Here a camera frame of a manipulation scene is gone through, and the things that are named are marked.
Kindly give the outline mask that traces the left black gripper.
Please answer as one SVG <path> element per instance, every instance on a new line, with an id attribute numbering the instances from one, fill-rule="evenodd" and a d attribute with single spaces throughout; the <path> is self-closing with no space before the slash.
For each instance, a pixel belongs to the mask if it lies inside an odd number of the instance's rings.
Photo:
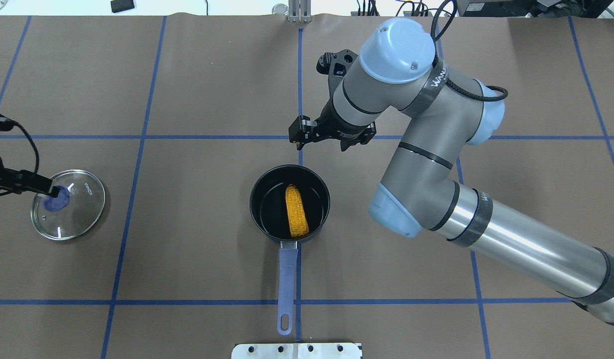
<path id="1" fill-rule="evenodd" d="M 0 157 L 0 191 L 22 194 L 30 191 L 47 196 L 58 196 L 59 188 L 51 178 L 27 170 L 6 170 Z"/>

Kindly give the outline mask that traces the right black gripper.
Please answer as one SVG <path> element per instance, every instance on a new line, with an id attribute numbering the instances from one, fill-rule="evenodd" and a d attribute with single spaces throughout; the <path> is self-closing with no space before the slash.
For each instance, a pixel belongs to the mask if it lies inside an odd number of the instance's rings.
<path id="1" fill-rule="evenodd" d="M 357 54 L 348 49 L 321 55 L 316 70 L 327 75 L 329 100 L 316 120 L 299 115 L 289 125 L 289 141 L 298 151 L 309 143 L 334 139 L 340 142 L 344 152 L 357 144 L 366 145 L 377 133 L 375 123 L 368 122 L 377 117 L 358 109 L 346 93 L 345 75 L 352 69 L 355 59 Z"/>

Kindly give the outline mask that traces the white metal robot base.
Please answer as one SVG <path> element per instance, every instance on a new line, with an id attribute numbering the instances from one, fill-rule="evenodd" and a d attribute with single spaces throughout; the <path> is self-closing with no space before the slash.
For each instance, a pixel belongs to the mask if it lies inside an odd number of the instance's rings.
<path id="1" fill-rule="evenodd" d="M 271 343 L 234 346 L 232 359 L 363 359 L 357 343 Z"/>

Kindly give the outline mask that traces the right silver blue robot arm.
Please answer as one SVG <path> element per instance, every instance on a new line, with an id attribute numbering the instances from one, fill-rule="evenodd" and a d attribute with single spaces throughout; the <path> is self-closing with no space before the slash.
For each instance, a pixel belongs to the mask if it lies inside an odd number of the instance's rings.
<path id="1" fill-rule="evenodd" d="M 369 204 L 373 220 L 405 238 L 422 230 L 482 254 L 553 289 L 614 327 L 614 254 L 592 247 L 467 186 L 461 155 L 498 130 L 507 89 L 487 85 L 447 63 L 433 20 L 385 20 L 361 50 L 325 52 L 316 70 L 327 77 L 321 114 L 299 116 L 289 140 L 332 140 L 345 152 L 377 134 L 389 109 L 409 118 Z"/>

